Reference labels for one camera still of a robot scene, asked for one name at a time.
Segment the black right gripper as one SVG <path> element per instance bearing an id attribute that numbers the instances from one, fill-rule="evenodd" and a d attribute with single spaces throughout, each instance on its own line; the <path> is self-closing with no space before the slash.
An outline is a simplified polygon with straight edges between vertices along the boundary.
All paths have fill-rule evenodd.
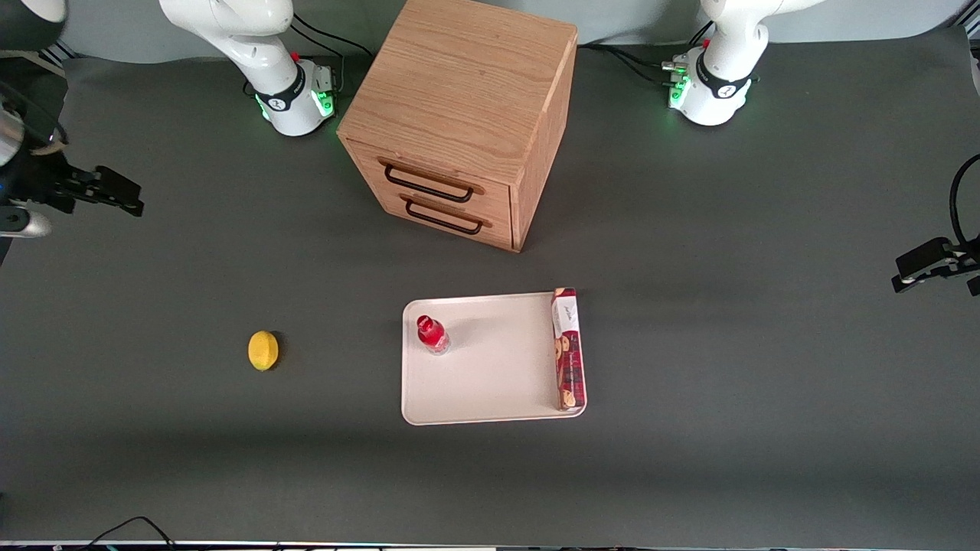
<path id="1" fill-rule="evenodd" d="M 94 168 L 91 189 L 84 184 L 88 172 L 67 161 L 67 137 L 56 128 L 43 144 L 19 115 L 2 116 L 1 206 L 34 202 L 71 215 L 78 202 L 119 208 L 141 217 L 142 187 L 106 166 Z"/>

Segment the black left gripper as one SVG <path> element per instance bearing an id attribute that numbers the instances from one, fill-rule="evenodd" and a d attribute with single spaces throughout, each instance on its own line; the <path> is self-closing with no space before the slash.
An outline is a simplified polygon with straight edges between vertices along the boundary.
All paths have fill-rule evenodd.
<path id="1" fill-rule="evenodd" d="M 893 291 L 906 292 L 928 279 L 973 276 L 979 269 L 978 254 L 978 235 L 965 242 L 933 238 L 896 258 L 897 274 L 891 279 Z M 980 296 L 979 275 L 970 278 L 967 289 L 972 297 Z"/>

